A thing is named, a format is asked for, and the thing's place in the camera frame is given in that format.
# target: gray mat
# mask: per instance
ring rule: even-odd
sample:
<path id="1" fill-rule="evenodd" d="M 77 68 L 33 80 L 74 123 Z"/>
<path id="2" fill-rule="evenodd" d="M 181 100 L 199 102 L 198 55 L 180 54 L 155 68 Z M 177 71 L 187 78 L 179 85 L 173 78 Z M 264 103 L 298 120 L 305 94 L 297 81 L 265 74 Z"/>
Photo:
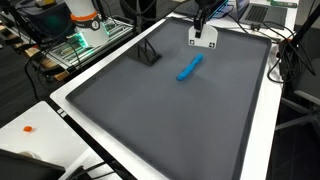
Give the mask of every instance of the gray mat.
<path id="1" fill-rule="evenodd" d="M 271 42 L 218 29 L 215 50 L 191 47 L 191 26 L 167 20 L 147 37 L 155 65 L 123 55 L 67 99 L 170 179 L 239 179 Z"/>

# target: white table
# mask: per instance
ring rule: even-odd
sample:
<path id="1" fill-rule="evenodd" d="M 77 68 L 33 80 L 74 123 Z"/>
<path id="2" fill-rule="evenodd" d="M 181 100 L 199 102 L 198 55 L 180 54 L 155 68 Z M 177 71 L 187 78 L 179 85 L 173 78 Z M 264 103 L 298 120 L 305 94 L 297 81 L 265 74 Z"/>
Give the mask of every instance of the white table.
<path id="1" fill-rule="evenodd" d="M 253 0 L 255 3 L 264 3 L 262 0 Z M 286 26 L 290 29 L 294 27 L 297 9 L 289 9 L 287 14 Z M 66 99 L 66 95 L 77 88 L 88 78 L 97 73 L 100 69 L 108 65 L 111 61 L 125 52 L 128 48 L 150 33 L 154 28 L 163 23 L 159 21 L 153 27 L 143 32 L 124 46 L 105 57 L 103 60 L 80 74 L 78 77 L 51 94 L 54 100 L 65 112 L 67 112 L 80 126 L 82 126 L 93 138 L 97 140 L 114 158 L 116 158 L 128 171 L 138 179 L 156 180 L 166 179 L 164 175 L 152 168 L 149 164 L 139 158 L 136 154 L 127 149 L 118 140 L 112 137 L 108 132 L 93 123 L 88 117 L 74 108 Z M 237 24 L 231 19 L 219 19 L 208 22 L 219 27 L 236 27 Z M 267 79 L 267 69 L 272 66 L 276 60 L 276 48 L 270 53 L 269 62 L 264 72 L 256 111 L 252 123 L 250 137 L 248 141 L 245 161 L 241 174 L 242 180 L 260 180 L 265 179 L 269 156 L 274 135 L 274 128 L 277 119 L 278 108 L 282 87 L 279 84 L 270 82 Z"/>
<path id="2" fill-rule="evenodd" d="M 31 126 L 31 132 L 23 131 Z M 84 169 L 103 160 L 74 132 L 71 127 L 45 102 L 40 102 L 0 129 L 0 148 L 20 153 L 28 151 L 36 154 L 42 161 L 65 168 L 60 178 L 66 179 L 80 165 Z M 88 174 L 96 177 L 113 170 L 103 165 Z M 102 180 L 119 180 L 111 174 Z"/>

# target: small orange piece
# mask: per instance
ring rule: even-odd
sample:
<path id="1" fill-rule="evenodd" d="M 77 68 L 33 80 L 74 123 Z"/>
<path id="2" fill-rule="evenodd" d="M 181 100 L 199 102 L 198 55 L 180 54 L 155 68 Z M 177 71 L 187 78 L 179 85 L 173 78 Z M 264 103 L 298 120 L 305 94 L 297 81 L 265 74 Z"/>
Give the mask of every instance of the small orange piece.
<path id="1" fill-rule="evenodd" d="M 32 127 L 31 127 L 31 126 L 25 126 L 25 127 L 23 128 L 23 131 L 31 132 L 31 131 L 32 131 Z"/>

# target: computer screen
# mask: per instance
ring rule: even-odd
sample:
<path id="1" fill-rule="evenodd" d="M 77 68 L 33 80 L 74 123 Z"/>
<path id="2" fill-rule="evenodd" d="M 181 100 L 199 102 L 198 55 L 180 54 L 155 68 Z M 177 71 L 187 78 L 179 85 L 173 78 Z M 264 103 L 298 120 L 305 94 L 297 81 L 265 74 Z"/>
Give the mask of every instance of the computer screen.
<path id="1" fill-rule="evenodd" d="M 0 179 L 57 180 L 64 167 L 0 149 Z"/>

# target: orange object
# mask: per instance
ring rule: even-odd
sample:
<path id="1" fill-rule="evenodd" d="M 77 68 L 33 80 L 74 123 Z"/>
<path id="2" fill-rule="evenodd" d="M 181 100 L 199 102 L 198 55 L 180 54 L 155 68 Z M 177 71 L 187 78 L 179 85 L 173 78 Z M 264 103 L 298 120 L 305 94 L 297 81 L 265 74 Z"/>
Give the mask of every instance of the orange object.
<path id="1" fill-rule="evenodd" d="M 70 16 L 73 21 L 87 21 L 87 20 L 93 19 L 97 15 L 98 15 L 98 13 L 97 13 L 97 11 L 95 11 L 92 14 L 89 14 L 87 16 L 75 16 L 73 14 L 71 14 Z"/>
<path id="2" fill-rule="evenodd" d="M 31 132 L 31 131 L 32 131 L 32 127 L 31 127 L 31 126 L 25 126 L 25 127 L 23 128 L 23 131 Z"/>

